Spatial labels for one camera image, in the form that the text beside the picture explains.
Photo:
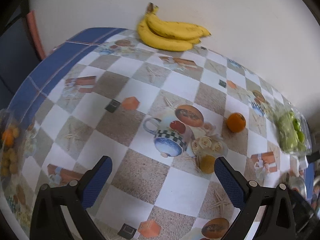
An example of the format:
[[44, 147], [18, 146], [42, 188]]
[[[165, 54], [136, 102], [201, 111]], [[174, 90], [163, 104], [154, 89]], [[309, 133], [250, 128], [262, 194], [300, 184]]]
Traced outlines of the orange tangerine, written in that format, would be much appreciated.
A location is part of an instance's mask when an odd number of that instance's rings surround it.
[[246, 119], [241, 113], [232, 113], [226, 120], [226, 125], [233, 133], [242, 132], [246, 127]]

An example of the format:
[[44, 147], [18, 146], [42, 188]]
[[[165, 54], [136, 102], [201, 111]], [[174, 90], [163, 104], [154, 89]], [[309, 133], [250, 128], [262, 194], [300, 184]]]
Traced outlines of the round metal tray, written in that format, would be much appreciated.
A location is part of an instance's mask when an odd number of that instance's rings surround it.
[[287, 184], [291, 190], [297, 191], [304, 199], [306, 199], [306, 185], [302, 177], [289, 176]]

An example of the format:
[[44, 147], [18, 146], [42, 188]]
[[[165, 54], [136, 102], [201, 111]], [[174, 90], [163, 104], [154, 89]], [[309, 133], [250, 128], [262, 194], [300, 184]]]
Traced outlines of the black and white charger box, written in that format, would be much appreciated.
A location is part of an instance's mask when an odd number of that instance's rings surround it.
[[299, 173], [302, 174], [310, 164], [319, 161], [319, 152], [315, 152], [311, 155], [304, 155], [298, 158], [299, 161]]

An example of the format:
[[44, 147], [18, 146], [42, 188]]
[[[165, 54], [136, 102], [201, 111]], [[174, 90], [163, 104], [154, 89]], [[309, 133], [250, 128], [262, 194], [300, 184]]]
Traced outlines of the clear plastic bag green fruits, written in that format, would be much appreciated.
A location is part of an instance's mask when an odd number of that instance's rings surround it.
[[279, 146], [284, 153], [305, 156], [312, 153], [309, 127], [304, 116], [290, 103], [274, 111]]

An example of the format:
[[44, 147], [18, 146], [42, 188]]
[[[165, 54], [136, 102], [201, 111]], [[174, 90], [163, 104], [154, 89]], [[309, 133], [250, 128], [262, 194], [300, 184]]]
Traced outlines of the yellow banana bunch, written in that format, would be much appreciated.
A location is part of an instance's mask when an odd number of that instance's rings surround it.
[[157, 16], [157, 11], [158, 7], [149, 3], [143, 19], [137, 25], [139, 38], [147, 46], [166, 51], [187, 51], [199, 44], [200, 38], [211, 35], [200, 25], [163, 21]]

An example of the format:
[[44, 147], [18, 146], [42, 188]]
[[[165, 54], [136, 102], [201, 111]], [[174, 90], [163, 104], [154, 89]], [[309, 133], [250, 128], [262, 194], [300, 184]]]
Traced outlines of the plastic bag of small fruits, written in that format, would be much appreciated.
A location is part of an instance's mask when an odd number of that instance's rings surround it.
[[36, 150], [37, 129], [33, 119], [28, 126], [19, 122], [12, 111], [1, 109], [1, 190], [22, 172], [26, 158]]

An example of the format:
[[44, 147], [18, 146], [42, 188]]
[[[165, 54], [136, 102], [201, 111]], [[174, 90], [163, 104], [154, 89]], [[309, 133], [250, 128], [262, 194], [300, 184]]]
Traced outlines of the brown round fruit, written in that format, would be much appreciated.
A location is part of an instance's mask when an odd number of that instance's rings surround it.
[[200, 158], [200, 170], [205, 174], [211, 174], [214, 172], [214, 164], [216, 158], [211, 155], [205, 155]]

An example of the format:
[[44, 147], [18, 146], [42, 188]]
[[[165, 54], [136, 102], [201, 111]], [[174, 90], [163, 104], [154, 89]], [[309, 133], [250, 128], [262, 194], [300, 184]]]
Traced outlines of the checkered printed tablecloth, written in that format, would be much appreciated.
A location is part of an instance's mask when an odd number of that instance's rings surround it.
[[[238, 209], [200, 158], [224, 156], [246, 179], [273, 187], [298, 176], [279, 146], [274, 111], [289, 102], [237, 62], [202, 46], [183, 53], [144, 45], [135, 31], [86, 29], [60, 45], [9, 103], [19, 122], [34, 119], [36, 150], [1, 190], [1, 208], [21, 239], [42, 184], [65, 186], [108, 155], [113, 169], [87, 212], [107, 239], [122, 226], [134, 239], [152, 220], [159, 239], [198, 236], [211, 219]], [[246, 119], [242, 132], [226, 125]]]

